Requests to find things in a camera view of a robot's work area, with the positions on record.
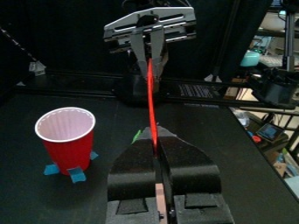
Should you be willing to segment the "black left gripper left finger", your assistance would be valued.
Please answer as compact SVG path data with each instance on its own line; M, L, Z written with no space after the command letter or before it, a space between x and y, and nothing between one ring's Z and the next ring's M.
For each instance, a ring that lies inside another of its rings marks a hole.
M106 224L158 224L150 130L116 158L106 176Z

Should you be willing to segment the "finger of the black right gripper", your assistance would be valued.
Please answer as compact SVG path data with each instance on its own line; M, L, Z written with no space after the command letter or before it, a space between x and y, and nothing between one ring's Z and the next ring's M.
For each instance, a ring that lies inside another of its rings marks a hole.
M130 48L137 60L137 65L140 68L146 68L142 31L140 29L134 29L132 31L129 39L130 39Z
M150 31L150 54L153 77L158 78L164 71L164 65L168 61L168 50L164 41L164 28L157 25Z

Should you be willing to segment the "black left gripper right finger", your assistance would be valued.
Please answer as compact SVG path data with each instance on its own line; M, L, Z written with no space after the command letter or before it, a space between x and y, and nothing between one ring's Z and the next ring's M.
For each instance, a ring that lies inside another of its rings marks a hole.
M210 158L161 126L157 142L169 223L233 224Z

